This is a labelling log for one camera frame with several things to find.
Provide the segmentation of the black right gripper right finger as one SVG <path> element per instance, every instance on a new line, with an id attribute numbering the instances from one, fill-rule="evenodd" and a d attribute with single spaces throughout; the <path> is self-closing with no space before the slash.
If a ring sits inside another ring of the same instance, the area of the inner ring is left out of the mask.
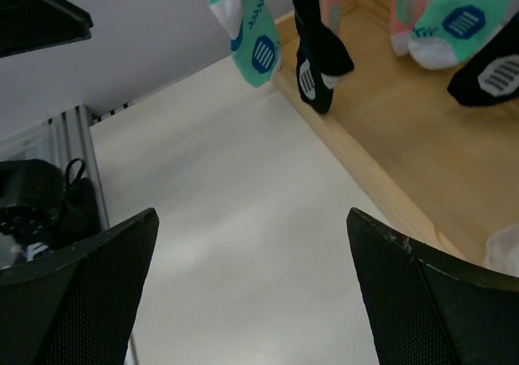
<path id="1" fill-rule="evenodd" d="M 358 208 L 346 229 L 381 364 L 516 364 L 518 280 Z"/>

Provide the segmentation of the pink sock green patches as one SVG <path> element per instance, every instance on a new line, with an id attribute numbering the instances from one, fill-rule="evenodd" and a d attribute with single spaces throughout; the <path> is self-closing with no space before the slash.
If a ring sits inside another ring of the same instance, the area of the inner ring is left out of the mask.
<path id="1" fill-rule="evenodd" d="M 323 24 L 335 35 L 340 36 L 340 0 L 320 0 L 320 13 Z"/>

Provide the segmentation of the black sock white hexagon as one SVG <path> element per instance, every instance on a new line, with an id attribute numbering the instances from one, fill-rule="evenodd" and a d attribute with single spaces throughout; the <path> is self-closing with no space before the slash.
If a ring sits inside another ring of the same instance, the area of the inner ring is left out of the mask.
<path id="1" fill-rule="evenodd" d="M 296 79 L 301 100 L 326 114 L 336 82 L 354 70 L 354 62 L 336 33 L 321 20 L 320 0 L 292 0 L 299 35 Z"/>

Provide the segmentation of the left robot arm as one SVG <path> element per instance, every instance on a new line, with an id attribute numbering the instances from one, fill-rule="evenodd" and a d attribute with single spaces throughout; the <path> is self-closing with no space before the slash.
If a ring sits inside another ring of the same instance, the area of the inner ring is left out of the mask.
<path id="1" fill-rule="evenodd" d="M 92 182 L 43 160 L 1 164 L 4 364 L 122 364 L 156 246 L 146 209 L 101 228 Z"/>

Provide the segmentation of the mint green sock blue hexagon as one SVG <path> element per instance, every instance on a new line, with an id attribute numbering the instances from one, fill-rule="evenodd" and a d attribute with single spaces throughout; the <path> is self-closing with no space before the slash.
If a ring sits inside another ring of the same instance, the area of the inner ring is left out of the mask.
<path id="1" fill-rule="evenodd" d="M 281 64 L 281 43 L 265 0 L 208 0 L 230 38 L 236 67 L 249 85 L 266 84 Z"/>

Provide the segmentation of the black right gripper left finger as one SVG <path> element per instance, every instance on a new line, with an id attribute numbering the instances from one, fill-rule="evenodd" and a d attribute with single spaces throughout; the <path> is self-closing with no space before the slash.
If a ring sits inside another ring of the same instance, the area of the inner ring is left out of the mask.
<path id="1" fill-rule="evenodd" d="M 3 364 L 122 364 L 156 245 L 153 208 L 1 271 Z"/>

